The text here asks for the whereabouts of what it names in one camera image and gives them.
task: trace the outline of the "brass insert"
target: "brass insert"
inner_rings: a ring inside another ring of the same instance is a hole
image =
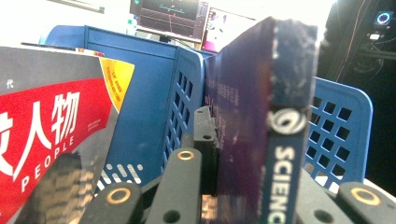
[[[124,196],[121,197],[120,199],[114,199],[113,196],[117,192],[123,192]],[[111,204],[119,204],[119,203],[124,203],[131,197],[131,191],[127,188],[119,188],[119,189],[113,189],[107,194],[107,202]]]
[[[194,153],[191,151],[181,151],[177,153],[177,157],[183,161],[189,161],[194,158]]]
[[[373,205],[373,206],[377,206],[381,203],[381,200],[378,198],[378,196],[376,196],[376,194],[372,193],[368,189],[354,188],[350,192],[352,193],[353,197],[361,203],[365,203],[365,204],[369,204],[369,205]],[[359,195],[359,193],[361,193],[361,192],[370,194],[370,196],[372,198],[366,199],[366,198],[361,197]]]

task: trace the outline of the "computer monitor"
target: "computer monitor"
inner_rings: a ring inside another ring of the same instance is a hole
[[[201,50],[217,53],[254,24],[252,18],[211,7]]]
[[[208,3],[201,0],[132,0],[138,31],[201,43]]]

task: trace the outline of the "logo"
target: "logo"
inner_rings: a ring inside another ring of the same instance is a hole
[[[271,128],[277,133],[295,134],[299,133],[307,123],[306,116],[291,108],[270,112],[268,115]]]

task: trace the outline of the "black plastic part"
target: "black plastic part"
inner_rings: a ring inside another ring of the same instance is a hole
[[[219,163],[219,142],[209,106],[194,112],[194,148],[202,153],[202,194],[216,195]]]
[[[200,222],[201,165],[196,149],[183,147],[171,154],[146,224]]]
[[[305,170],[300,175],[296,211],[299,224],[353,223]]]
[[[171,42],[171,37],[166,36],[166,35],[160,35],[160,41],[163,43],[169,43],[169,42]]]
[[[181,135],[180,147],[194,147],[194,135],[192,134]]]
[[[155,192],[157,192],[157,188],[160,185],[162,178],[163,177],[160,175],[142,187],[142,203],[145,209],[151,206],[152,201],[154,200]]]
[[[79,223],[140,223],[144,211],[141,196],[136,184],[110,184],[91,201]]]
[[[342,184],[335,201],[355,223],[385,224],[396,221],[396,203],[362,183]]]

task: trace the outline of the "black cable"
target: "black cable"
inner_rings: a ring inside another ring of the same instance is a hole
[[[375,50],[377,51],[381,51],[381,49],[377,48],[376,46],[374,46],[374,44],[370,44],[371,47],[375,48]]]
[[[378,70],[376,70],[375,74],[372,75],[366,82],[364,82],[364,84],[361,86],[362,89],[364,89],[366,87],[367,84],[369,84],[376,76],[378,76],[379,71],[381,71],[382,67],[384,66],[384,61],[383,59],[378,59],[381,64],[379,65]]]
[[[343,62],[343,65],[341,66],[341,69],[340,69],[340,71],[338,73],[337,78],[335,79],[335,82],[338,82],[338,79],[341,77],[341,74],[343,73],[344,68],[346,67],[346,63],[347,63],[347,60],[349,58],[349,53],[350,53],[350,50],[352,48],[352,43],[353,43],[354,38],[355,38],[355,33],[357,31],[357,27],[358,27],[358,24],[359,24],[359,21],[360,21],[361,8],[363,7],[365,2],[366,2],[366,0],[363,0],[363,2],[361,3],[361,6],[359,7],[358,15],[357,15],[356,20],[355,20],[355,26],[353,27],[352,37],[350,38],[349,46],[348,46],[348,49],[347,49],[346,58],[345,58],[345,60]]]
[[[384,40],[384,41],[381,41],[381,42],[375,42],[374,44],[384,44],[384,43],[388,43],[388,42],[392,42],[392,41],[394,41],[394,40],[396,40],[396,37],[394,37],[394,38],[392,38],[392,39],[389,39],[389,40]]]

